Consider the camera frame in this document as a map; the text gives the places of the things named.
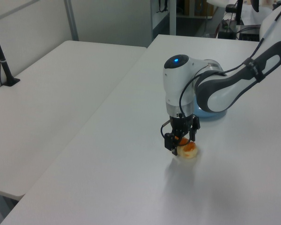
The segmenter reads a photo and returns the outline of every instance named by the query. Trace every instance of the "white table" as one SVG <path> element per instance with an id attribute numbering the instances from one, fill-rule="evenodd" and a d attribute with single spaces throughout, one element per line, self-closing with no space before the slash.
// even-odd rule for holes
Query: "white table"
<path id="1" fill-rule="evenodd" d="M 158 36 L 2 225 L 281 225 L 281 67 L 201 121 L 196 159 L 175 157 L 160 135 L 169 57 L 228 69 L 256 45 Z"/>
<path id="2" fill-rule="evenodd" d="M 0 88 L 0 194 L 20 199 L 146 48 L 67 41 Z"/>

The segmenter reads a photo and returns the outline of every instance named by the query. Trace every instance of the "white robot link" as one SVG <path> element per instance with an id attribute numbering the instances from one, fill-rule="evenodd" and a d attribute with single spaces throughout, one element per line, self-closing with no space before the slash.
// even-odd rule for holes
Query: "white robot link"
<path id="1" fill-rule="evenodd" d="M 162 125 L 161 133 L 165 148 L 174 155 L 182 137 L 189 132 L 188 143 L 195 141 L 200 128 L 199 118 L 193 114 L 195 96 L 202 110 L 222 112 L 281 65 L 281 6 L 263 21 L 259 36 L 262 38 L 253 54 L 228 71 L 214 60 L 196 60 L 187 55 L 175 55 L 166 61 L 163 84 L 170 120 Z M 168 123 L 172 132 L 163 134 Z"/>

